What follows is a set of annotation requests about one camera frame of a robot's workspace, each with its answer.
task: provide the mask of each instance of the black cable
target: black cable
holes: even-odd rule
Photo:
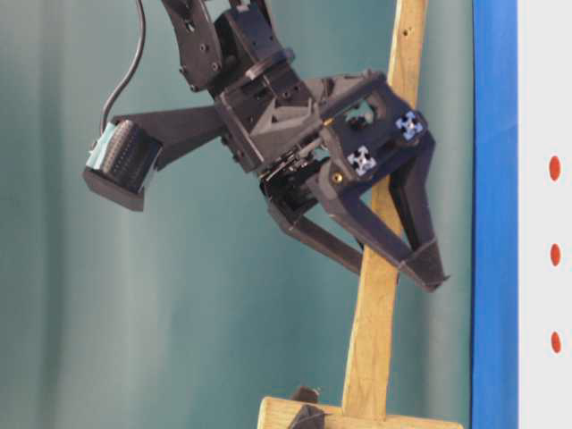
[[[104,110],[101,118],[101,124],[99,126],[100,132],[103,134],[105,130],[105,126],[107,125],[107,117],[109,116],[109,112],[111,111],[112,107],[114,106],[117,97],[123,92],[125,87],[129,85],[131,78],[135,74],[135,71],[139,67],[139,62],[141,61],[141,56],[143,55],[143,49],[145,48],[145,37],[147,33],[147,22],[145,19],[145,10],[143,9],[143,4],[141,0],[135,0],[137,4],[137,12],[139,14],[139,42],[137,44],[137,51],[135,52],[135,57],[133,58],[133,62],[131,63],[130,68],[127,70],[127,74],[123,77],[122,81],[119,82],[117,88],[114,89],[114,92],[111,93],[111,96],[107,98],[105,101]]]

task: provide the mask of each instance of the wooden pole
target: wooden pole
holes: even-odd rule
[[[412,106],[417,101],[426,9],[427,0],[399,0],[395,13],[388,81]],[[401,223],[388,185],[386,179],[374,187],[372,210],[399,234]],[[366,248],[343,391],[346,416],[385,419],[397,280],[397,269]]]

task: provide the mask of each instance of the blue tape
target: blue tape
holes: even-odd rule
[[[110,122],[107,124],[105,131],[97,141],[96,146],[89,152],[88,162],[86,163],[87,167],[92,170],[99,170],[101,168],[101,164],[104,162],[107,146],[109,145],[111,138],[114,136],[116,128],[117,125],[113,125]]]
[[[517,0],[475,0],[473,429],[518,428]]]

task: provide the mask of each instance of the red dot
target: red dot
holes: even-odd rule
[[[551,343],[552,343],[552,350],[554,350],[554,353],[560,353],[560,351],[562,350],[562,342],[560,341],[560,336],[558,335],[557,332],[552,333]]]
[[[560,254],[560,247],[558,244],[553,244],[551,248],[551,260],[554,266],[558,266],[560,264],[560,259],[562,255]]]
[[[557,181],[561,172],[560,160],[557,156],[553,156],[550,164],[551,179]]]

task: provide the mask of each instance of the wooden block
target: wooden block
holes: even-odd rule
[[[293,400],[265,398],[260,407],[258,429],[285,429],[305,404]],[[315,405],[325,414],[325,429],[463,429],[456,423],[423,418],[387,416],[385,420],[364,420],[344,416],[341,408]]]

